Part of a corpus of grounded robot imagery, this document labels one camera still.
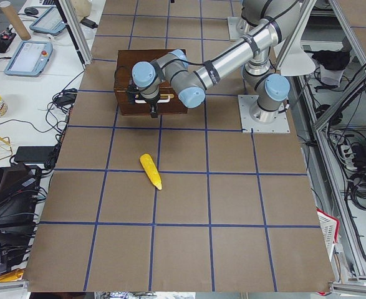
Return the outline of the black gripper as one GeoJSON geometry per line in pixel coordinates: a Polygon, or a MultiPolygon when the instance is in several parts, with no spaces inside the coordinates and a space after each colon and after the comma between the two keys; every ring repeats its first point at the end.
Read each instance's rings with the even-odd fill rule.
{"type": "Polygon", "coordinates": [[[145,99],[145,101],[150,105],[150,115],[152,118],[158,117],[157,103],[159,100],[160,100],[159,96],[145,99]]]}

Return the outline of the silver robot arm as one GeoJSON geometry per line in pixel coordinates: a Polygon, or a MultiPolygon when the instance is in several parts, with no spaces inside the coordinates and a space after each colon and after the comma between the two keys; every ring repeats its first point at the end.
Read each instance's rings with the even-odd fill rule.
{"type": "Polygon", "coordinates": [[[160,99],[159,86],[168,82],[187,108],[201,105],[207,89],[217,85],[236,69],[264,73],[270,69],[269,49],[289,37],[300,16],[298,1],[243,1],[241,17],[253,29],[243,34],[231,47],[215,58],[199,64],[199,69],[188,71],[191,64],[180,49],[151,62],[138,62],[133,66],[134,93],[147,103],[160,99]]]}

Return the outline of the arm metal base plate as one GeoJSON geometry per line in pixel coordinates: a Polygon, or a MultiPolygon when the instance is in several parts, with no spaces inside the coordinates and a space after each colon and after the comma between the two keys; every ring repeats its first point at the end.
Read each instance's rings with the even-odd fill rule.
{"type": "Polygon", "coordinates": [[[229,40],[238,40],[250,30],[250,25],[242,17],[228,17],[229,40]]]}
{"type": "Polygon", "coordinates": [[[238,95],[241,131],[255,134],[289,134],[290,128],[281,102],[274,112],[265,112],[258,107],[257,95],[238,95]]]}

